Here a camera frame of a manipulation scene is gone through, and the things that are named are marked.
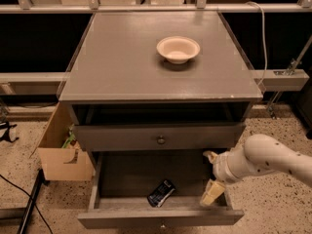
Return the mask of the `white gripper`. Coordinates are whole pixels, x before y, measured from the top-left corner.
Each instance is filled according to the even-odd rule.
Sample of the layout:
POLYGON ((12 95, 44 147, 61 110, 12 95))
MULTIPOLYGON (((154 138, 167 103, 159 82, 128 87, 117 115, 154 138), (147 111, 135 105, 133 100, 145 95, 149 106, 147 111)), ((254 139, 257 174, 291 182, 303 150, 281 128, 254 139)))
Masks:
POLYGON ((234 162, 237 160, 234 152, 227 151, 217 155, 213 151, 204 151, 203 156, 213 164, 213 174, 217 179, 208 181, 200 201, 202 206, 209 206, 225 191, 224 183, 233 184, 241 179, 232 171, 234 162))

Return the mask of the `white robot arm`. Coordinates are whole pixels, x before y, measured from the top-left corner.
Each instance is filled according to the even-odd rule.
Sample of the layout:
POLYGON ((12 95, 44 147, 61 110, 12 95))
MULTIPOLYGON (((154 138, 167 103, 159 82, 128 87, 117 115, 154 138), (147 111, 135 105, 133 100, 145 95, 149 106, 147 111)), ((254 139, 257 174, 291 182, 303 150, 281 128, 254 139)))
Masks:
POLYGON ((211 205, 227 184, 247 176, 265 176, 282 172, 312 186, 312 157, 295 152, 282 142, 263 134, 246 139, 243 146, 216 154, 203 153, 213 165, 214 179, 210 179, 201 198, 202 206, 211 205))

